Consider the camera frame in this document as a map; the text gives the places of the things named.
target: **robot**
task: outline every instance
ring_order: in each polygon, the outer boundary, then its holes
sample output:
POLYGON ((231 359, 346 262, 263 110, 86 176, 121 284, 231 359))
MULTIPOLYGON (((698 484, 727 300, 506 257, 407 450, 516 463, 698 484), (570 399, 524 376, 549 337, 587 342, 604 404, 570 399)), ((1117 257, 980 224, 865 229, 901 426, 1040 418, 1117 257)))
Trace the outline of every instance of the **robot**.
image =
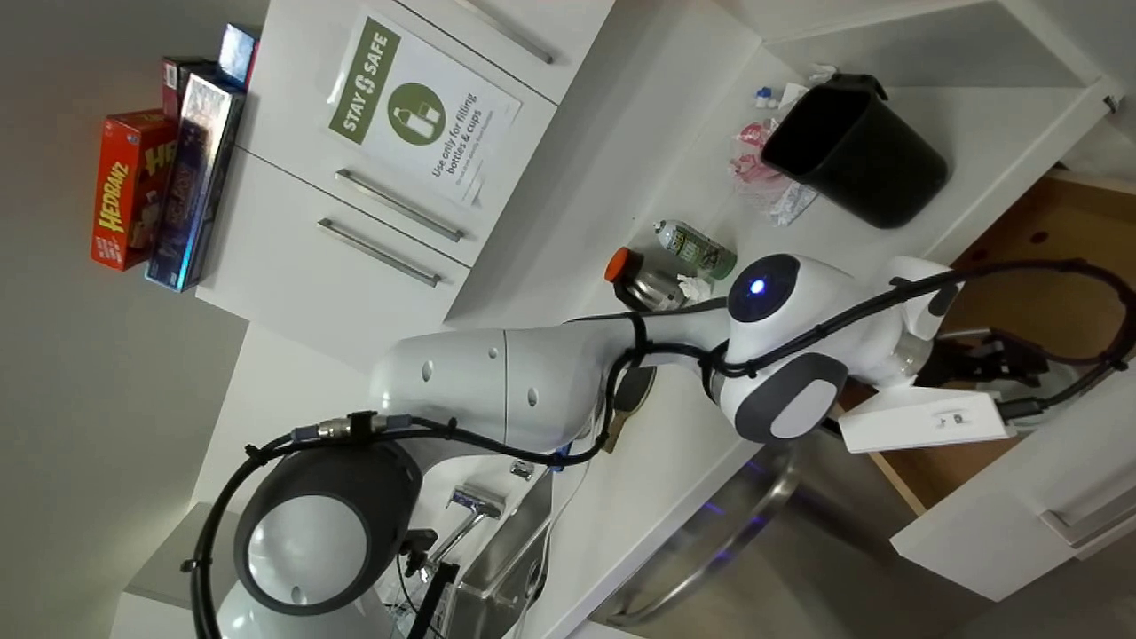
MULTIPOLYGON (((1019 262, 985 273, 1002 270, 1112 277, 1083 262, 1019 262)), ((219 514, 202 529, 188 561, 200 636, 213 639, 219 628, 231 639, 391 636, 388 615, 364 588, 415 546, 407 520, 421 472, 482 450, 542 466, 588 463, 608 426, 604 418, 598 433, 594 414, 598 408, 612 414, 614 384, 633 365, 696 365, 705 401, 754 444, 814 433, 852 376, 876 386, 876 399, 843 414, 846 439, 861 430, 886 436, 896 430, 886 414, 924 418, 932 430, 951 414, 955 426, 1006 436, 1006 413, 1019 414, 1024 404, 917 386, 962 279, 985 273, 896 260, 892 288, 876 294, 880 284, 856 284, 835 268, 766 257, 748 262, 718 305, 401 342, 373 374, 373 413, 301 426, 250 450, 213 513, 225 513, 245 475, 273 457, 285 463, 240 514, 233 540, 240 580, 225 601, 219 625, 209 593, 219 514)), ((1136 305, 1125 284, 1106 284, 1128 310, 1136 305)))

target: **black container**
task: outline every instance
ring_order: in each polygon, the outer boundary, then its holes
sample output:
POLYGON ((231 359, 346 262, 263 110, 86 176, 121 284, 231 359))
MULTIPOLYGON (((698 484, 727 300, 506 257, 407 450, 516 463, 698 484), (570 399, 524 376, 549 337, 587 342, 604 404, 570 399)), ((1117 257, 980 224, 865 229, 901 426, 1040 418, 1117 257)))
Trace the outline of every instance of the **black container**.
POLYGON ((809 89, 761 159, 876 229, 910 224, 951 171, 880 97, 876 83, 809 89))

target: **drawer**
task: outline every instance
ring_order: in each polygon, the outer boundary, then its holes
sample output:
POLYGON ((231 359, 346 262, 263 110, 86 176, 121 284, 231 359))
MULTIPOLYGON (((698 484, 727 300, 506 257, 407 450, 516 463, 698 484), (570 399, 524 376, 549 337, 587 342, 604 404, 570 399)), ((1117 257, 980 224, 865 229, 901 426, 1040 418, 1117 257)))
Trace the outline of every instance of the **drawer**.
POLYGON ((273 0, 250 85, 240 144, 321 191, 472 268, 549 118, 555 102, 470 52, 421 19, 401 10, 393 0, 273 0), (472 180, 479 184, 477 200, 463 200, 431 184, 431 176, 415 176, 401 159, 378 159, 363 141, 329 127, 336 115, 334 89, 363 38, 364 19, 401 31, 393 62, 405 62, 407 43, 420 38, 426 49, 439 52, 439 62, 463 64, 472 78, 502 89, 506 102, 516 102, 512 124, 502 121, 505 139, 498 139, 482 171, 472 171, 472 180))
POLYGON ((200 300, 369 368, 445 324, 465 268, 239 153, 200 300))
POLYGON ((560 102, 614 0, 396 0, 560 102))

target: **box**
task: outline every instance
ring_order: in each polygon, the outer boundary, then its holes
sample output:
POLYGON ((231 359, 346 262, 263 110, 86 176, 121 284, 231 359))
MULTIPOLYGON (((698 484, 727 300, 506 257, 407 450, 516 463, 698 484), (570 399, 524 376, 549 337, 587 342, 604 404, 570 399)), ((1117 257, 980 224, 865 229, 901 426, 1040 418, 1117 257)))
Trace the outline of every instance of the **box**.
POLYGON ((163 115, 175 121, 181 118, 188 76, 225 78, 209 56, 163 56, 163 115))
POLYGON ((200 284, 225 191, 245 91, 202 76, 185 85, 176 163, 150 279, 185 291, 200 284))
POLYGON ((250 24, 225 24, 225 38, 219 38, 219 72, 233 83, 233 85, 250 85, 253 78, 253 64, 254 64, 254 47, 260 47, 260 29, 250 24))
POLYGON ((176 121, 160 110, 107 118, 92 229, 97 262, 128 270, 155 250, 175 149, 176 121))

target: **sign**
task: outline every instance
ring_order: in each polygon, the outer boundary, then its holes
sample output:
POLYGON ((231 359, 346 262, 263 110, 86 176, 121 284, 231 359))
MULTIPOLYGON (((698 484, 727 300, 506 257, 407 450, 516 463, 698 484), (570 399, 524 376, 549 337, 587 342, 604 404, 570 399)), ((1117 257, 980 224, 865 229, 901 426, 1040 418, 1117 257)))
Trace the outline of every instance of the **sign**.
POLYGON ((431 188, 477 201, 517 101, 388 20, 364 19, 329 131, 431 188))

